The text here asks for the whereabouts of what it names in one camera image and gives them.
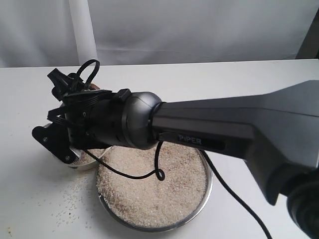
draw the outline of small bowl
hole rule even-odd
[[[198,150],[197,151],[200,159],[203,162],[203,166],[205,168],[205,172],[206,172],[206,192],[203,196],[202,201],[200,202],[200,204],[197,206],[197,208],[190,214],[188,215],[186,218],[184,218],[183,220],[169,225],[169,226],[164,226],[164,227],[157,227],[157,228],[150,228],[150,227],[142,227],[142,226],[137,226],[131,223],[128,223],[126,221],[124,221],[123,219],[119,218],[117,215],[115,215],[115,213],[113,213],[113,211],[110,209],[110,207],[108,206],[108,203],[105,201],[104,197],[98,192],[98,197],[100,202],[102,203],[103,207],[106,209],[106,211],[108,211],[108,213],[119,223],[123,224],[124,226],[127,226],[129,228],[135,229],[137,231],[141,231],[141,232],[148,232],[148,233],[158,233],[158,232],[166,232],[166,231],[170,231],[176,228],[179,228],[183,225],[185,225],[186,223],[190,222],[192,219],[194,219],[200,212],[201,210],[205,207],[209,197],[210,197],[210,193],[213,187],[213,174],[211,172],[211,169],[209,167],[209,165],[207,164],[204,156],[202,155],[202,153]],[[96,181],[97,181],[97,176],[99,174],[99,170],[97,170],[96,173]]]
[[[100,156],[98,156],[98,158],[102,158],[104,156],[104,154],[106,154],[111,148],[112,147],[106,148],[103,151],[103,153]],[[99,166],[99,162],[96,161],[96,160],[93,160],[92,162],[85,163],[85,164],[72,165],[72,164],[66,164],[65,163],[65,165],[68,166],[69,168],[72,168],[72,169],[84,171],[84,170],[89,170],[89,169],[98,167]]]

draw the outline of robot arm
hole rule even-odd
[[[319,238],[319,81],[259,96],[163,103],[150,92],[90,90],[57,69],[48,76],[63,105],[49,112],[53,124],[32,134],[61,161],[76,159],[71,147],[149,149],[158,141],[241,158],[268,203],[289,196],[294,222]]]

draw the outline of white tabletop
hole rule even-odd
[[[178,230],[147,234],[115,222],[92,191],[94,172],[83,174],[65,167],[31,136],[33,127],[47,123],[48,110],[59,106],[46,77],[52,69],[0,68],[4,109],[0,127],[1,239],[265,238],[255,220],[216,179],[203,211]],[[77,67],[59,69],[67,74]],[[319,79],[318,60],[102,66],[94,83],[113,91],[151,91],[171,102],[263,94],[313,79]],[[276,206],[268,205],[240,159],[209,155],[273,238],[307,238],[291,221],[284,196]]]

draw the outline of white backdrop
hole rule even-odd
[[[294,59],[318,0],[0,0],[0,67]]]

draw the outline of rice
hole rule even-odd
[[[141,176],[154,170],[155,148],[138,150],[114,147],[102,159],[126,174]],[[165,142],[159,153],[165,180],[134,180],[99,166],[97,188],[122,220],[142,227],[164,227],[190,215],[206,191],[206,172],[198,151]]]
[[[100,157],[102,153],[105,151],[105,149],[96,148],[96,149],[89,149],[88,151],[92,153],[93,155]],[[82,165],[82,164],[91,163],[93,161],[95,161],[94,158],[92,158],[90,155],[82,151],[79,160],[74,163],[71,163],[71,165]]]

